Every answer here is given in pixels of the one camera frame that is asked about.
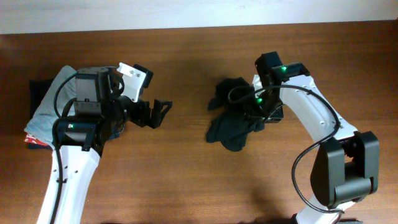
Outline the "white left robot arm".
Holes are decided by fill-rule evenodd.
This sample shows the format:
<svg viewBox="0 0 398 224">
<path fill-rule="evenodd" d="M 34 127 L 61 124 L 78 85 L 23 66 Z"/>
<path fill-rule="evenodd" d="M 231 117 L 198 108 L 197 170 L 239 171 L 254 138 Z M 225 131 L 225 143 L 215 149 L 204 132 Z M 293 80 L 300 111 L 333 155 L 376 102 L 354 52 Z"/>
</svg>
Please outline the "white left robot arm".
<svg viewBox="0 0 398 224">
<path fill-rule="evenodd" d="M 90 181 L 113 130 L 132 122 L 158 128 L 172 102 L 140 99 L 153 72 L 135 64 L 81 68 L 72 75 L 76 97 L 52 126 L 52 171 L 38 223 L 79 223 Z"/>
</svg>

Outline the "dark teal shirt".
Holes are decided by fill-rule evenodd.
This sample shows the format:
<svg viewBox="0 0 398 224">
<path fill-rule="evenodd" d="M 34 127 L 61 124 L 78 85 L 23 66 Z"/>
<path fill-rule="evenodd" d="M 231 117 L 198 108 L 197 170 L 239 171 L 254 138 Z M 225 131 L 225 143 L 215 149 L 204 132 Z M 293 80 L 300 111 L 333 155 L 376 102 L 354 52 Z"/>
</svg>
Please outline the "dark teal shirt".
<svg viewBox="0 0 398 224">
<path fill-rule="evenodd" d="M 242 77 L 226 78 L 216 85 L 208 110 L 223 107 L 224 111 L 211 121 L 205 135 L 207 143 L 220 142 L 227 150 L 238 152 L 246 145 L 250 133 L 264 130 L 263 116 L 256 114 L 254 103 L 247 100 L 231 104 L 228 101 L 228 96 L 235 100 L 252 91 L 254 88 Z"/>
</svg>

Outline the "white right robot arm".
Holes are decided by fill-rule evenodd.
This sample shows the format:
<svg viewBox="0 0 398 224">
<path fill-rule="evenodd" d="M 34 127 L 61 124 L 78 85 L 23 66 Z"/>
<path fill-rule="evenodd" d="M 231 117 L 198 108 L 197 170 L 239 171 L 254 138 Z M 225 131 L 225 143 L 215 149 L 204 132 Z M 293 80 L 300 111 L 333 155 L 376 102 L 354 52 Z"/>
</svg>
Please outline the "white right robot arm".
<svg viewBox="0 0 398 224">
<path fill-rule="evenodd" d="M 306 206 L 289 223 L 339 223 L 348 208 L 378 189 L 377 137 L 349 124 L 320 93 L 302 63 L 283 64 L 277 52 L 269 52 L 255 66 L 251 100 L 264 120 L 279 122 L 284 117 L 282 107 L 287 106 L 314 141 L 295 159 L 291 173 L 295 174 L 304 155 L 317 150 L 310 174 L 313 195 L 301 196 Z"/>
</svg>

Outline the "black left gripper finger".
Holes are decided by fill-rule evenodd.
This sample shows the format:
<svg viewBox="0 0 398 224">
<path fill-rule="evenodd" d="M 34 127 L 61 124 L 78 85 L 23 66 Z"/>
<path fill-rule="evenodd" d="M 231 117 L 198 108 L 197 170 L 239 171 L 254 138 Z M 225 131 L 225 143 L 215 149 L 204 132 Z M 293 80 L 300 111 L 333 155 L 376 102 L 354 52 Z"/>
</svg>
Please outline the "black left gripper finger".
<svg viewBox="0 0 398 224">
<path fill-rule="evenodd" d="M 141 65 L 138 65 L 138 64 L 134 64 L 133 67 L 135 69 L 138 69 L 141 72 L 144 72 L 145 75 L 146 75 L 146 77 L 144 79 L 144 83 L 143 83 L 143 85 L 142 85 L 142 87 L 140 89 L 140 92 L 139 92 L 139 96 L 141 96 L 143 94 L 144 89 L 149 87 L 154 73 L 152 71 L 150 71 L 149 69 L 147 69 L 147 68 L 145 68 L 145 67 L 143 67 Z"/>
<path fill-rule="evenodd" d="M 154 107 L 152 108 L 150 117 L 151 128 L 156 129 L 161 125 L 172 104 L 171 101 L 154 100 Z"/>
</svg>

